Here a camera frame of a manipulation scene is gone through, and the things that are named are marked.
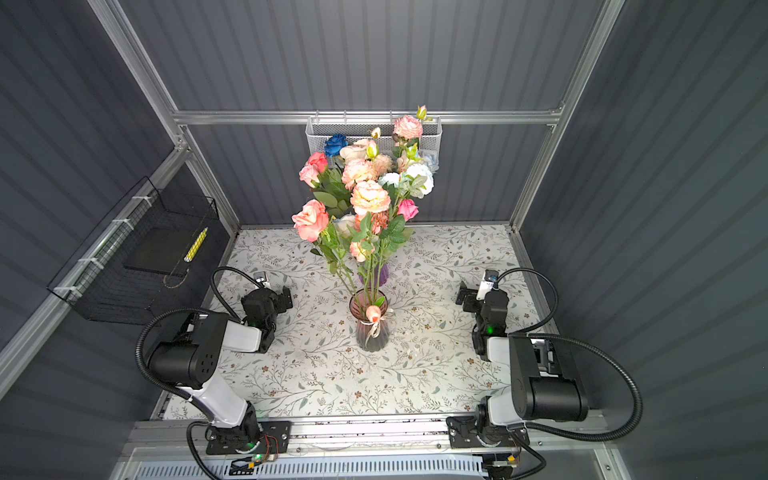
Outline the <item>large pink rose stem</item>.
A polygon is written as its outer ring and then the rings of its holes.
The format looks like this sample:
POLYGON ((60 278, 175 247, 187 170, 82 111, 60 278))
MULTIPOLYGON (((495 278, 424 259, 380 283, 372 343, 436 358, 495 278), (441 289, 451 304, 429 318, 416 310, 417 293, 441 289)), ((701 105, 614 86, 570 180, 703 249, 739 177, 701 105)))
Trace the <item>large pink rose stem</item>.
POLYGON ((326 211, 326 206, 318 200, 310 200, 299 213, 292 216, 292 220, 299 237, 312 244, 310 252, 322 257, 329 272, 341 281, 350 295, 354 294, 356 290, 352 270, 346 265, 346 244, 326 211))

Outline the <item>red glass vase with ribbon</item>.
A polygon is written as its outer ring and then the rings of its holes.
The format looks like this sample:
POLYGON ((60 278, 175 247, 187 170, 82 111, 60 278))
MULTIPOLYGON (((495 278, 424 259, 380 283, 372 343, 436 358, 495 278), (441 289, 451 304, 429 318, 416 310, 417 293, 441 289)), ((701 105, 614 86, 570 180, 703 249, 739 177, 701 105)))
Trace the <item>red glass vase with ribbon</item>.
POLYGON ((358 290, 349 301, 350 314, 355 319, 355 338, 358 345, 367 352, 376 352, 383 349, 389 341, 390 324, 392 317, 388 313, 388 298, 379 292, 374 302, 369 301, 367 292, 364 289, 358 290), (379 310, 379 316, 376 321, 370 320, 367 316, 367 310, 374 306, 379 310))

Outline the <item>white rose with green leaves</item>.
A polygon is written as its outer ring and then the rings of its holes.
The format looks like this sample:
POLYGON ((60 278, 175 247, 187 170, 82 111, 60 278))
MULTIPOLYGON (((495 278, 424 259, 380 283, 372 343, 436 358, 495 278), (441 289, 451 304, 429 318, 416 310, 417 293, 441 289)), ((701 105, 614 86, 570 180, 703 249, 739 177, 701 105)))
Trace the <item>white rose with green leaves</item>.
POLYGON ((347 214, 334 221, 334 226, 338 234, 345 238, 350 238, 355 232, 357 217, 354 214, 347 214))

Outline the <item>peach peony spray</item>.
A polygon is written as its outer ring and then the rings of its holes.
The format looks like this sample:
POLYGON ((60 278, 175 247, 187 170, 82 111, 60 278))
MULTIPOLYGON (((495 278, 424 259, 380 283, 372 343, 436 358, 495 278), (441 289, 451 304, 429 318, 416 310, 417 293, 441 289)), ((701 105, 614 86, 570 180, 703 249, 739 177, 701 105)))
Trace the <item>peach peony spray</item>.
MULTIPOLYGON (((383 233, 388 226, 388 214, 386 212, 379 212, 356 217, 357 222, 355 225, 355 232, 349 250, 352 257, 359 264, 359 268, 360 264, 366 261, 370 261, 373 264, 386 262, 383 250, 379 246, 379 235, 383 233)), ((372 290, 364 288, 369 300, 375 300, 380 288, 381 287, 376 287, 372 290)))

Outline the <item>pink red rose stem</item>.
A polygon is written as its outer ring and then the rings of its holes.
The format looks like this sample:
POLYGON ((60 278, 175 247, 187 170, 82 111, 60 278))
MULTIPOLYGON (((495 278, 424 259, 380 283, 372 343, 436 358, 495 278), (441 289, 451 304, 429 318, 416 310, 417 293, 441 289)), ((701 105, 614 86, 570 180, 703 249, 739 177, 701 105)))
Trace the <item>pink red rose stem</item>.
POLYGON ((331 174, 331 178, 334 181, 335 191, 336 191, 336 194, 339 196, 340 201, 339 201, 339 207, 331 210, 337 210, 338 212, 349 211, 351 209, 351 203, 350 203, 351 193, 345 186, 344 182, 342 181, 342 170, 332 160, 329 160, 328 157, 323 152, 313 153, 308 158, 305 165, 314 165, 314 166, 317 166, 320 170, 323 170, 325 167, 329 167, 333 170, 333 173, 331 174))

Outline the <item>magenta rose stem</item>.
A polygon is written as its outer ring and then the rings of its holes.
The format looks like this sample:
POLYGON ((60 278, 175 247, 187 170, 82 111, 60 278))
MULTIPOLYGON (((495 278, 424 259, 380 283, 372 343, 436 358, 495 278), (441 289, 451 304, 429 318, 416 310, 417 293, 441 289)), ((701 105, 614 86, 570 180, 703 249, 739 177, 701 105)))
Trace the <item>magenta rose stem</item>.
POLYGON ((405 199, 400 202, 397 214, 402 216, 406 222, 412 220, 419 213, 419 208, 412 199, 405 199))

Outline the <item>light pink rose stem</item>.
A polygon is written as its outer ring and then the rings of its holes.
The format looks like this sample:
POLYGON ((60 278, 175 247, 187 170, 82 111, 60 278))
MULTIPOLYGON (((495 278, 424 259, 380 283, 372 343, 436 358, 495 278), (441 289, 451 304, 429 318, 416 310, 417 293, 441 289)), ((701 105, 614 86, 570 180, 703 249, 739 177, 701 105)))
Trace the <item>light pink rose stem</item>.
POLYGON ((329 167, 320 170, 314 165, 305 165, 299 173, 299 179, 310 187, 315 199, 328 209, 338 208, 340 201, 331 178, 332 173, 329 167))

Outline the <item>white rose stem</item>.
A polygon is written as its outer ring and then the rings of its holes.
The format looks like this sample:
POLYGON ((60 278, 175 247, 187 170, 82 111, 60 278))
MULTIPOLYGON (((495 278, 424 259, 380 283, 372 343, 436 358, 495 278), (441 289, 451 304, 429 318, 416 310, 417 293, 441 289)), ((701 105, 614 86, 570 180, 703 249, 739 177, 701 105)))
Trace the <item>white rose stem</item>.
POLYGON ((439 170, 438 152, 434 150, 421 150, 420 157, 422 162, 430 169, 432 173, 439 170))

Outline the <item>blue rose stem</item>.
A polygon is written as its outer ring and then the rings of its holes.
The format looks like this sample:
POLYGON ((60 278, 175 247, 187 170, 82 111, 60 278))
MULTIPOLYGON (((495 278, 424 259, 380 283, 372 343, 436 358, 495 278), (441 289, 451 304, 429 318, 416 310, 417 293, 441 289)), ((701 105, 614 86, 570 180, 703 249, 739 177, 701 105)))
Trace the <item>blue rose stem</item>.
POLYGON ((347 137, 343 134, 335 134, 325 141, 324 153, 327 157, 340 156, 341 150, 347 146, 347 137))

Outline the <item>pink cream peony spray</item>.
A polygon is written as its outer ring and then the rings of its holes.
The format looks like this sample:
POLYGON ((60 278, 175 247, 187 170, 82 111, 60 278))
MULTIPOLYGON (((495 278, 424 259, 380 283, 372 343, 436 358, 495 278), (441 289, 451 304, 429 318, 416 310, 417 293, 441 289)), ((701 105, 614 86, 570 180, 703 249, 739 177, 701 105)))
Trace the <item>pink cream peony spray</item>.
POLYGON ((407 159, 417 158, 424 132, 424 122, 427 120, 429 120, 427 106, 421 105, 415 115, 405 115, 394 122, 392 152, 396 158, 402 156, 407 159))

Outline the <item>pink tulip stem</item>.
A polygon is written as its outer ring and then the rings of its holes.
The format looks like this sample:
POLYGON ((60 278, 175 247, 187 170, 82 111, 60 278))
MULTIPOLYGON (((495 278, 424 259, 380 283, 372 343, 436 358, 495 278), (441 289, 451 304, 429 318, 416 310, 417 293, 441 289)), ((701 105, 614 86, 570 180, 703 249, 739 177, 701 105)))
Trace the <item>pink tulip stem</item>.
POLYGON ((388 308, 387 298, 384 295, 379 296, 373 303, 366 307, 364 315, 368 324, 378 324, 388 308))

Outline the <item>blue purple glass vase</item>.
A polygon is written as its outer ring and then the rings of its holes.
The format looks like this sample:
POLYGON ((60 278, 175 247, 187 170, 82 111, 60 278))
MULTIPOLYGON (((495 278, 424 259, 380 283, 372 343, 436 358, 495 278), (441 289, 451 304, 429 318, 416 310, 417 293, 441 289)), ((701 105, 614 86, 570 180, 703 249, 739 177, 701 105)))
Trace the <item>blue purple glass vase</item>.
POLYGON ((390 268, 387 262, 373 264, 366 261, 360 264, 358 279, 365 289, 375 289, 385 285, 390 277, 390 268))

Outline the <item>white lisianthus spray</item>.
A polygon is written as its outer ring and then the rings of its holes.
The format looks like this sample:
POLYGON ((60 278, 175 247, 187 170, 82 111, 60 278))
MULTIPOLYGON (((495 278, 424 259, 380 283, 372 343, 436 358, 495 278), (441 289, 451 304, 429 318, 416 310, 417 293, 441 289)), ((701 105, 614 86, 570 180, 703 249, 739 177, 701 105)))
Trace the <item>white lisianthus spray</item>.
POLYGON ((391 256, 407 241, 405 233, 406 221, 397 214, 401 201, 423 199, 434 188, 433 173, 422 162, 408 166, 400 173, 387 173, 378 180, 379 185, 389 195, 390 205, 386 210, 388 214, 388 226, 379 235, 379 246, 385 255, 387 262, 391 256))

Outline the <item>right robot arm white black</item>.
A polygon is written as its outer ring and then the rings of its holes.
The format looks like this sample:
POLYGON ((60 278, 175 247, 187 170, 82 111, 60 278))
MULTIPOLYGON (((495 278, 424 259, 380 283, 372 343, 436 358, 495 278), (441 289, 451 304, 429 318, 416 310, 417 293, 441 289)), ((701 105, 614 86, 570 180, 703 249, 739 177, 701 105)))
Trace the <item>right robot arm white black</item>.
POLYGON ((477 289, 462 283, 456 303, 475 317, 472 342, 484 361, 508 369, 508 386, 484 397, 474 414, 446 419, 456 449, 511 447, 527 437, 532 420, 580 422, 589 406, 570 347, 526 332, 506 331, 508 296, 485 280, 477 289))

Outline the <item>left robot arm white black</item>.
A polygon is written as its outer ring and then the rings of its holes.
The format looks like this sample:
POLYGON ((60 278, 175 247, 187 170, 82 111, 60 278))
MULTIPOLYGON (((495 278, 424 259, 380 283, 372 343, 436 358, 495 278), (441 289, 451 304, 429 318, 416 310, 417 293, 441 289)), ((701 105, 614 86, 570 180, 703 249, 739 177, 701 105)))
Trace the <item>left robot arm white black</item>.
POLYGON ((178 320, 178 331, 145 353, 137 363, 146 378, 191 403, 205 415, 208 455, 253 455, 264 462, 287 451, 291 423, 261 421, 254 405, 235 393, 218 371, 221 352, 265 354, 271 347, 277 316, 293 307, 290 289, 257 288, 241 299, 245 319, 227 312, 179 309, 161 316, 178 320))

